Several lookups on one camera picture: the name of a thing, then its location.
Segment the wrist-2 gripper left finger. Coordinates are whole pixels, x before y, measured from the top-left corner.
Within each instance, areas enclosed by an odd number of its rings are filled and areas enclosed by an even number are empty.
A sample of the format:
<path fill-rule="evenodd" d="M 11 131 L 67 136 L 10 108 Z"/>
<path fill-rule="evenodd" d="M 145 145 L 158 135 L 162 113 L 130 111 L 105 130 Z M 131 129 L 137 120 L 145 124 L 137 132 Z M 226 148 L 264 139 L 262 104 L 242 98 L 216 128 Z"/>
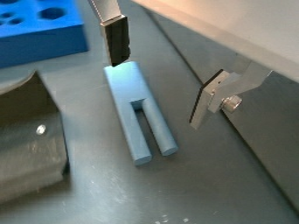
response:
<path fill-rule="evenodd" d="M 99 20 L 110 65 L 115 67 L 131 54 L 127 16 L 121 11 L 118 0 L 89 0 L 89 3 Z"/>

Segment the wrist-2 gripper right finger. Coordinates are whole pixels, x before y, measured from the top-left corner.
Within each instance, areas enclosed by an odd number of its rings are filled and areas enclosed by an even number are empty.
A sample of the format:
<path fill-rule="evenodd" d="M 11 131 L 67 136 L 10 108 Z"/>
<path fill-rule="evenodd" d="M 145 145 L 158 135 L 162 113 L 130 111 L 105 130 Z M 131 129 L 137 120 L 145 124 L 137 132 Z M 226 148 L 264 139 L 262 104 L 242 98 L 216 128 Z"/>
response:
<path fill-rule="evenodd" d="M 221 69 L 201 88 L 192 112 L 192 126 L 198 129 L 222 109 L 233 113 L 242 103 L 240 94 L 258 88 L 272 73 L 273 70 L 256 61 L 249 63 L 244 73 Z"/>

